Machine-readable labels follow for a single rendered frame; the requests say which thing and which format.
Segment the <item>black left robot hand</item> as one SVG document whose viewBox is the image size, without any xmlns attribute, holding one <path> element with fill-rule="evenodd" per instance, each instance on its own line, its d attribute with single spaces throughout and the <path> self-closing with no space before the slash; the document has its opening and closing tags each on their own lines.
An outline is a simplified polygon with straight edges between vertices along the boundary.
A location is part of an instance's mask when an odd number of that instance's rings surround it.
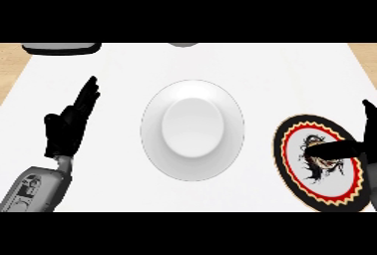
<svg viewBox="0 0 377 255">
<path fill-rule="evenodd" d="M 74 103 L 65 107 L 59 115 L 44 116 L 46 125 L 46 157 L 60 155 L 72 157 L 78 151 L 87 120 L 100 96 L 97 78 L 91 77 L 78 93 Z"/>
</svg>

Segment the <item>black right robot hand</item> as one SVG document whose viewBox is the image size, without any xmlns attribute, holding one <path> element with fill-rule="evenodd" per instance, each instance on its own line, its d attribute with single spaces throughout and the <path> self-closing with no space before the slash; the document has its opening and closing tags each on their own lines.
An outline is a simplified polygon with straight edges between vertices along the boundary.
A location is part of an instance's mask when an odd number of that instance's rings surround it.
<svg viewBox="0 0 377 255">
<path fill-rule="evenodd" d="M 304 150 L 309 156 L 319 157 L 321 159 L 340 159 L 356 157 L 360 154 L 366 156 L 366 173 L 369 181 L 369 200 L 377 210 L 377 107 L 368 100 L 362 101 L 365 108 L 365 132 L 363 140 L 343 140 L 328 142 L 312 146 Z"/>
</svg>

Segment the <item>black red patterned plate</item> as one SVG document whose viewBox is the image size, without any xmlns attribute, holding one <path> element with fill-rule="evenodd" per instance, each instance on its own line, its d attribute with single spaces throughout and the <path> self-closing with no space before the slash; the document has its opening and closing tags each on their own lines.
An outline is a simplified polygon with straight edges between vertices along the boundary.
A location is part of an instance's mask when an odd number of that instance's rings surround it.
<svg viewBox="0 0 377 255">
<path fill-rule="evenodd" d="M 323 160 L 304 154 L 310 146 L 340 140 L 353 140 L 350 133 L 313 115 L 289 117 L 273 136 L 275 165 L 285 186 L 321 212 L 357 212 L 369 204 L 365 156 Z"/>
</svg>

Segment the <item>white oval plate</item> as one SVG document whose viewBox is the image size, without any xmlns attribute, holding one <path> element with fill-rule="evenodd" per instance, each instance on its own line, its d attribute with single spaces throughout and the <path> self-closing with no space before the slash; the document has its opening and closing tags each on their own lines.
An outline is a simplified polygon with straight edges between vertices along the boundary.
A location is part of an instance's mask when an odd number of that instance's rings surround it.
<svg viewBox="0 0 377 255">
<path fill-rule="evenodd" d="M 143 150 L 155 168 L 202 181 L 230 167 L 244 143 L 244 119 L 227 91 L 201 80 L 179 81 L 152 97 L 142 118 Z"/>
</svg>

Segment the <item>grey black-rimmed appliance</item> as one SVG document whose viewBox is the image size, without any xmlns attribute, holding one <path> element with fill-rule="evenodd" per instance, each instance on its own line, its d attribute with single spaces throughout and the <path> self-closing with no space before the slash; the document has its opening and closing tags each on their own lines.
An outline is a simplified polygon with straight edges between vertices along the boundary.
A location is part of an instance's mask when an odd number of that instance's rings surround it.
<svg viewBox="0 0 377 255">
<path fill-rule="evenodd" d="M 100 43 L 22 43 L 22 49 L 28 54 L 44 56 L 93 54 L 100 47 Z"/>
</svg>

